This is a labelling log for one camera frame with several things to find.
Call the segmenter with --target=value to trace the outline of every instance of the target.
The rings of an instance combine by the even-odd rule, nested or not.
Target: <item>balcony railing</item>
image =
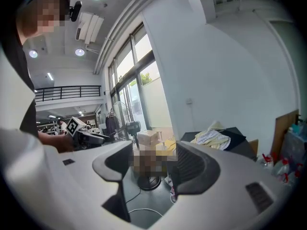
[[[36,89],[35,101],[44,102],[94,96],[100,96],[100,85],[59,86]]]

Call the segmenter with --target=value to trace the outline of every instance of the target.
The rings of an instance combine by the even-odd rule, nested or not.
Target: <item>tree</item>
[[[149,72],[147,72],[145,75],[141,73],[141,80],[142,80],[142,85],[146,85],[152,81],[152,78],[149,76]],[[136,79],[133,80],[129,85],[132,87],[133,85],[136,84]]]

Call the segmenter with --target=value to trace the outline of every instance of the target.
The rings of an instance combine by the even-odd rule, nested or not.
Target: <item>ceiling light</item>
[[[78,48],[78,49],[76,49],[75,54],[77,56],[82,56],[82,55],[84,55],[84,50],[81,49],[81,48]]]
[[[48,72],[47,75],[48,75],[48,77],[50,78],[50,80],[53,81],[53,78],[52,78],[50,72]]]
[[[36,57],[37,57],[37,52],[36,52],[36,50],[31,50],[31,51],[29,52],[29,55],[30,55],[32,58],[36,58]]]

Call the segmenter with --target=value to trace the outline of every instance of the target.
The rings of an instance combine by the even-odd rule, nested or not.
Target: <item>desk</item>
[[[237,127],[232,127],[232,128],[227,128],[227,131],[233,132],[235,134],[238,135],[243,135],[238,129]],[[192,141],[195,138],[195,135],[197,135],[199,132],[186,132],[182,138],[181,141]],[[240,154],[243,155],[247,158],[252,159],[253,161],[256,161],[257,159],[257,155],[254,153],[252,147],[250,146],[250,144],[248,143],[248,141],[246,139],[244,139],[244,141],[242,143],[240,143],[239,145],[235,146],[234,148],[228,150],[230,152],[236,153],[236,154]]]

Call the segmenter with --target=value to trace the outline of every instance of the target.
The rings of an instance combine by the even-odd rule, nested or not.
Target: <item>wall outlet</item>
[[[192,101],[191,98],[187,98],[187,99],[186,99],[186,104],[187,104],[187,105],[192,104],[192,103],[193,103],[193,101]]]

